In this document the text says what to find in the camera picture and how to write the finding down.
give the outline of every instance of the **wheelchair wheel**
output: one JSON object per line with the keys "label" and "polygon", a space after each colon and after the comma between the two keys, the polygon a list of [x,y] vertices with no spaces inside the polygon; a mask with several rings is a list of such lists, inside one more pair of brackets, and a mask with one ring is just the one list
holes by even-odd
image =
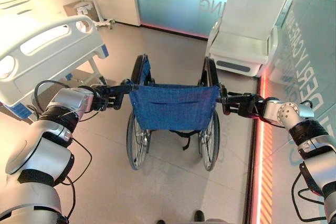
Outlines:
{"label": "wheelchair wheel", "polygon": [[207,171],[211,171],[215,166],[219,151],[219,120],[216,111],[214,111],[208,128],[198,134],[198,141],[204,167]]}
{"label": "wheelchair wheel", "polygon": [[148,153],[150,137],[150,131],[140,128],[132,111],[128,120],[126,145],[127,156],[134,170],[139,170],[144,162],[146,153]]}

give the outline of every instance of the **recliner chair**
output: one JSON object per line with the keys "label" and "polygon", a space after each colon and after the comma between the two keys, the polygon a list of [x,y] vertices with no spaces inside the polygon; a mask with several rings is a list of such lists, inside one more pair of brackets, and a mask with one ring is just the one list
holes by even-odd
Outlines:
{"label": "recliner chair", "polygon": [[206,55],[216,68],[260,77],[278,48],[275,22],[286,0],[227,0]]}

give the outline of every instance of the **red light strip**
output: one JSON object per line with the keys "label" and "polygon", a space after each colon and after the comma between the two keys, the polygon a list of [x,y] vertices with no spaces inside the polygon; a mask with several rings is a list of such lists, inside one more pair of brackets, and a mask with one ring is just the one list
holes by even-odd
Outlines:
{"label": "red light strip", "polygon": [[152,25],[152,24],[148,24],[148,23],[144,23],[144,22],[141,22],[141,25],[149,26],[149,27],[153,27],[153,28],[158,28],[158,29],[162,29],[162,30],[174,31],[176,33],[192,35],[192,36],[195,36],[195,37],[201,37],[201,38],[206,38],[206,39],[208,38],[207,35],[204,35],[204,34],[189,33],[187,31],[177,30],[177,29],[174,29],[174,28],[169,28],[169,27],[164,27],[164,26]]}
{"label": "red light strip", "polygon": [[[269,96],[266,72],[261,76],[260,94]],[[252,223],[272,223],[272,127],[258,121],[256,160],[259,167],[255,169]]]}

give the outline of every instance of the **black shoe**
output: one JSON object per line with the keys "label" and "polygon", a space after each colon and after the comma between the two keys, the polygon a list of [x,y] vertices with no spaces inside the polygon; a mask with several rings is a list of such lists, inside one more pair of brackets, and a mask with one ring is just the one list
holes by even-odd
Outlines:
{"label": "black shoe", "polygon": [[204,213],[200,210],[197,210],[194,215],[194,221],[196,222],[205,221]]}

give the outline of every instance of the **tiled floor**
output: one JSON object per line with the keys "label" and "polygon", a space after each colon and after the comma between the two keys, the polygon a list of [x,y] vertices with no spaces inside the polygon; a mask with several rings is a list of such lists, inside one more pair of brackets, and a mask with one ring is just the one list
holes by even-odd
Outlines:
{"label": "tiled floor", "polygon": [[[129,78],[137,55],[147,53],[152,76],[157,83],[197,84],[200,78],[206,42],[146,28],[115,24],[113,30],[100,30],[110,56],[97,59],[101,73],[120,82]],[[88,70],[88,65],[80,67]],[[230,91],[255,92],[256,79],[218,71],[221,83]],[[119,111],[99,113],[79,123],[74,137],[93,154],[84,176],[76,182],[77,203],[72,223],[145,223],[189,221],[196,209],[206,218],[221,218],[232,223],[243,219],[249,141],[252,120],[236,115],[220,118],[219,157],[210,173],[204,169],[196,139],[188,150],[186,139],[167,131],[152,135],[150,153],[139,171],[129,165],[125,138],[131,106],[125,98]],[[0,114],[0,168],[28,125]],[[75,165],[70,177],[85,168],[88,155],[76,144],[71,151]],[[0,189],[5,185],[3,172]],[[67,214],[72,204],[71,188],[57,186],[62,209]]]}

